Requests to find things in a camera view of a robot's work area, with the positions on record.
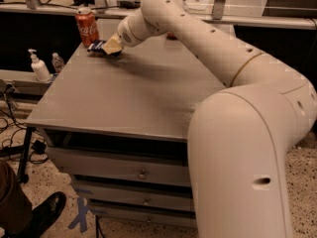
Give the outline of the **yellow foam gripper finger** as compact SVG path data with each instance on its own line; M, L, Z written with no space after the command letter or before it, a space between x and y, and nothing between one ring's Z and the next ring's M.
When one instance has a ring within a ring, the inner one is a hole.
M115 33L103 46L103 51L107 55L119 53L123 50L121 38Z

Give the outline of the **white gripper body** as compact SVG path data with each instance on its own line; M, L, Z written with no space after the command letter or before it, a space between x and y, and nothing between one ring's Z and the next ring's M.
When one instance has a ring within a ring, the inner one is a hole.
M121 40L121 43L126 47L134 47L137 44L135 37L130 31L128 19L125 18L120 22L117 28L117 34Z

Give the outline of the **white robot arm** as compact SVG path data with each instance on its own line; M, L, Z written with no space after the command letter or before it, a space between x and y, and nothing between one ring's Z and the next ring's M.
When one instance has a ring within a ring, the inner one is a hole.
M200 238L293 238L285 155L311 130L316 91L297 70L205 23L182 0L141 0L112 54L172 32L223 84L190 120L187 151Z

